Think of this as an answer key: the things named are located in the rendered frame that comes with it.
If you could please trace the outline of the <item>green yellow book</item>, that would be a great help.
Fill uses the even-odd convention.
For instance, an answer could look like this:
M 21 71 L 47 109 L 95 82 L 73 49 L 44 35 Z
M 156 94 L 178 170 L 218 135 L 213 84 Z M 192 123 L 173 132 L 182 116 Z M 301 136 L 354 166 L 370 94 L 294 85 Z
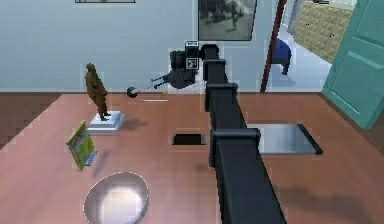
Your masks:
M 88 133 L 85 120 L 82 120 L 70 134 L 66 146 L 72 154 L 78 171 L 90 166 L 98 153 Z

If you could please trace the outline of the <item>silver closed laptop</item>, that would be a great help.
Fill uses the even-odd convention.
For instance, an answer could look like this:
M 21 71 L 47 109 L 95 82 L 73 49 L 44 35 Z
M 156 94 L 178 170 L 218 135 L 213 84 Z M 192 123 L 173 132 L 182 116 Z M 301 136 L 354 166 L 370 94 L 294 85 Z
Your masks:
M 261 133 L 263 155 L 321 155 L 323 150 L 302 124 L 248 124 Z

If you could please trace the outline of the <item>silver metal bowl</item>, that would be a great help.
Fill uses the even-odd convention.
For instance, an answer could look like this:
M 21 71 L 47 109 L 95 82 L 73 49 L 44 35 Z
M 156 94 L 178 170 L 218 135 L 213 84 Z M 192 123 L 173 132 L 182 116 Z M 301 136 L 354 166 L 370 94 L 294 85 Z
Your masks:
M 117 172 L 99 180 L 83 203 L 89 224 L 139 224 L 149 206 L 149 188 L 134 172 Z

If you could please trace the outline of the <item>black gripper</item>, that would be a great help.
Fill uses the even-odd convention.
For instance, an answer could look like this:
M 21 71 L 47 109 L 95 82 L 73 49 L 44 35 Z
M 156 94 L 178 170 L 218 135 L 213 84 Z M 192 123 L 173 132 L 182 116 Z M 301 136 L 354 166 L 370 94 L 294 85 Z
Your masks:
M 151 79 L 150 84 L 144 88 L 128 87 L 126 95 L 136 98 L 141 92 L 149 89 L 158 89 L 163 84 L 169 84 L 176 89 L 183 89 L 195 83 L 199 69 L 197 57 L 187 57 L 184 51 L 172 51 L 170 53 L 171 70 L 168 74 Z

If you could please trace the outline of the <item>dark red door frame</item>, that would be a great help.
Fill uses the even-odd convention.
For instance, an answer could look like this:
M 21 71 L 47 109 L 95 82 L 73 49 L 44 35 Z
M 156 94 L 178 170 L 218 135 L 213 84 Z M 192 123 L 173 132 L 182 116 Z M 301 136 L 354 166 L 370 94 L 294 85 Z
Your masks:
M 277 41 L 277 36 L 278 36 L 279 29 L 280 29 L 280 24 L 281 24 L 281 20 L 283 17 L 284 7 L 285 7 L 286 2 L 287 2 L 287 0 L 278 0 L 277 10 L 276 10 L 275 18 L 274 18 L 273 29 L 271 32 L 271 39 L 270 39 L 270 43 L 269 43 L 268 54 L 267 54 L 267 58 L 266 58 L 265 66 L 264 66 L 264 71 L 263 71 L 263 76 L 262 76 L 262 82 L 261 82 L 261 86 L 260 86 L 260 93 L 265 93 L 266 88 L 267 88 L 269 73 L 270 73 L 270 69 L 271 69 L 271 65 L 272 65 L 274 47 L 275 47 L 275 44 Z

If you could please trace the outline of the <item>dark framed wall picture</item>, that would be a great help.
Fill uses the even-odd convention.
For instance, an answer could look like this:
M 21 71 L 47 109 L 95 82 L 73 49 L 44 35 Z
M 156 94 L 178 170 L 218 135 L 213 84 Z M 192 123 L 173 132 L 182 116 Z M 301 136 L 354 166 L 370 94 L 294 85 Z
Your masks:
M 250 41 L 257 0 L 198 0 L 199 41 Z

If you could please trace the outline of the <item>brown figure statue white base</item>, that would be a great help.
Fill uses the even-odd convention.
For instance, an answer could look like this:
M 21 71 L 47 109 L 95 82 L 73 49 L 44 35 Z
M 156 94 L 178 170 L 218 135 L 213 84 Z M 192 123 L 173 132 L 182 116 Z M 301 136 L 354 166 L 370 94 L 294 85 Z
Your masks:
M 102 80 L 99 78 L 93 63 L 86 65 L 86 90 L 89 98 L 97 107 L 97 114 L 91 120 L 88 131 L 91 133 L 114 133 L 119 130 L 124 115 L 120 111 L 109 111 L 106 102 L 108 94 Z

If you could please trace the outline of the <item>teal room door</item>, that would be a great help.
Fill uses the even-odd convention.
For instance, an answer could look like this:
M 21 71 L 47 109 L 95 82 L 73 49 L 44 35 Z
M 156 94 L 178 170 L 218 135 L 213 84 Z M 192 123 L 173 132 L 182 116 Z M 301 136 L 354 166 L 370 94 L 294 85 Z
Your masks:
M 384 0 L 357 0 L 322 93 L 361 128 L 384 109 Z

